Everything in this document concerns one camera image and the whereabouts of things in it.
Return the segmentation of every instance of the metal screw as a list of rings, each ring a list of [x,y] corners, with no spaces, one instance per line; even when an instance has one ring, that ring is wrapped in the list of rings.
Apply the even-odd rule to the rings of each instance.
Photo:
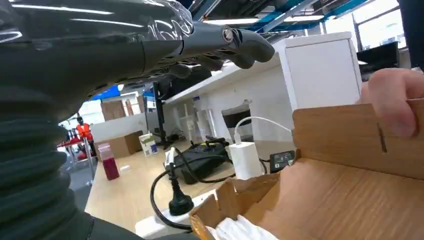
[[[233,41],[233,31],[229,28],[224,28],[222,31],[222,37],[227,43],[231,43]]]

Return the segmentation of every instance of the power strip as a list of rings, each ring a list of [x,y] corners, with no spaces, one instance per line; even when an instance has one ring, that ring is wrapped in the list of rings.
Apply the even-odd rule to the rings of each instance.
[[[215,195],[215,198],[217,198],[215,189],[193,198],[192,200],[194,207],[198,207],[210,195]],[[162,214],[174,223],[190,225],[188,213],[180,216],[172,216],[170,214],[170,210],[166,209],[162,211]],[[135,224],[135,233],[144,239],[155,239],[166,235],[180,234],[183,232],[185,232],[185,230],[166,225],[156,215],[147,217]]]

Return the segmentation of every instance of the small white box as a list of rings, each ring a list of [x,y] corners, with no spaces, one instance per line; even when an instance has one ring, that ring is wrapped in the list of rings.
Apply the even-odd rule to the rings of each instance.
[[[254,142],[241,142],[229,146],[237,179],[247,180],[263,175],[258,151]]]
[[[153,134],[144,134],[139,136],[138,139],[140,140],[141,147],[146,157],[158,153],[158,146],[156,145]]]

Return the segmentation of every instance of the black cable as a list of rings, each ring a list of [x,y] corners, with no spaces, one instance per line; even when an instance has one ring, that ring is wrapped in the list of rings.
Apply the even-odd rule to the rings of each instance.
[[[267,166],[265,165],[265,163],[266,163],[267,161],[262,160],[262,159],[259,159],[259,162],[262,164],[262,167],[263,167],[263,173],[264,173],[264,174],[268,174],[268,169],[267,169]]]
[[[180,163],[180,164],[178,164],[178,165],[175,165],[174,166],[174,169],[177,169],[177,168],[181,168],[181,167],[183,167],[186,163],[187,163],[187,165],[188,164],[190,164],[190,163],[192,163],[192,162],[195,162],[195,161],[200,161],[200,160],[205,160],[205,159],[222,159],[223,158],[223,156],[220,156],[220,155],[210,155],[210,156],[204,156],[204,157],[199,157],[199,158],[196,158],[196,159],[192,159],[192,160],[189,160],[189,161],[187,161],[185,158],[184,158],[184,160],[183,160],[183,162],[184,163]],[[166,175],[168,175],[168,173],[170,172],[170,170],[165,170],[164,172],[162,172],[159,176],[157,176],[155,179],[154,179],[154,181],[153,181],[153,183],[151,184],[151,188],[150,188],[150,203],[151,203],[151,207],[153,208],[153,211],[154,211],[154,213],[157,215],[157,217],[164,223],[164,224],[166,224],[166,225],[168,225],[168,226],[170,226],[170,227],[172,227],[172,228],[176,228],[176,229],[182,229],[182,230],[188,230],[188,231],[191,231],[192,230],[192,227],[190,226],[190,225],[186,225],[186,224],[180,224],[180,223],[176,223],[176,222],[173,222],[173,221],[171,221],[171,220],[169,220],[168,218],[166,218],[163,214],[162,214],[162,212],[159,210],[159,208],[158,208],[158,206],[156,205],[156,202],[155,202],[155,188],[156,188],[156,185],[158,184],[158,182],[159,182],[159,180],[161,179],[161,178],[163,178],[164,176],[166,176]]]
[[[214,184],[214,183],[219,183],[219,182],[225,181],[227,178],[232,178],[232,177],[236,176],[236,174],[233,174],[233,175],[230,175],[230,176],[226,176],[226,177],[222,177],[222,178],[218,178],[218,179],[214,179],[214,180],[202,180],[202,179],[198,178],[196,173],[192,170],[192,168],[189,165],[189,161],[187,161],[187,158],[183,155],[183,153],[178,148],[175,148],[175,151],[181,157],[182,162],[184,163],[185,167],[188,169],[188,172],[191,174],[191,176],[194,178],[194,180],[198,181],[199,183]],[[213,156],[223,158],[223,156],[220,156],[220,155],[213,155]]]
[[[191,174],[191,176],[196,181],[198,181],[199,183],[204,183],[204,184],[219,183],[219,182],[225,181],[228,178],[232,178],[232,177],[236,176],[236,174],[232,174],[230,176],[222,177],[222,178],[218,178],[218,179],[214,179],[214,180],[202,180],[202,179],[198,178],[197,175],[195,174],[195,172],[192,170],[192,168],[190,167],[190,163],[195,162],[195,161],[205,160],[205,159],[222,159],[222,158],[224,158],[224,156],[221,156],[221,155],[210,155],[210,156],[199,157],[199,158],[192,159],[192,160],[187,160],[187,158],[183,155],[183,153],[178,148],[175,148],[175,151],[181,157],[183,163],[180,163],[178,165],[175,165],[174,166],[174,169],[181,168],[181,167],[185,166],[188,169],[188,172]],[[265,163],[264,162],[269,162],[269,160],[267,161],[267,160],[259,159],[259,161],[260,161],[260,163],[263,166],[264,173],[267,174],[268,173],[268,170],[267,170],[267,167],[265,166]],[[172,228],[181,229],[181,230],[187,230],[187,232],[190,232],[190,231],[192,231],[192,227],[190,225],[180,224],[180,223],[176,223],[176,222],[173,222],[173,221],[169,220],[168,218],[166,218],[162,214],[162,212],[159,210],[158,206],[156,205],[156,202],[155,202],[155,188],[156,188],[156,185],[158,184],[159,180],[161,178],[163,178],[164,176],[166,176],[169,172],[170,172],[170,170],[166,170],[166,171],[164,171],[163,173],[161,173],[159,176],[157,176],[154,179],[154,181],[153,181],[153,183],[151,185],[151,188],[150,188],[150,203],[151,203],[151,207],[153,208],[153,211],[157,215],[157,217],[164,224],[166,224],[166,225],[168,225],[168,226],[170,226]]]

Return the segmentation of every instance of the white power adapter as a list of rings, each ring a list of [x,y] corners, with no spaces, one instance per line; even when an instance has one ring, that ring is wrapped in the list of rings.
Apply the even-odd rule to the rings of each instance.
[[[260,119],[279,126],[280,128],[292,132],[287,127],[266,119],[260,116],[248,116],[240,120],[234,128],[234,140],[235,143],[230,145],[229,151],[231,154],[231,160],[234,165],[235,175],[238,179],[247,180],[250,178],[258,177],[262,175],[261,162],[259,161],[258,151],[254,142],[242,142],[242,138],[238,132],[240,125],[250,119]]]
[[[239,144],[232,144],[228,148],[237,179],[247,180],[263,174],[254,142],[242,141]]]

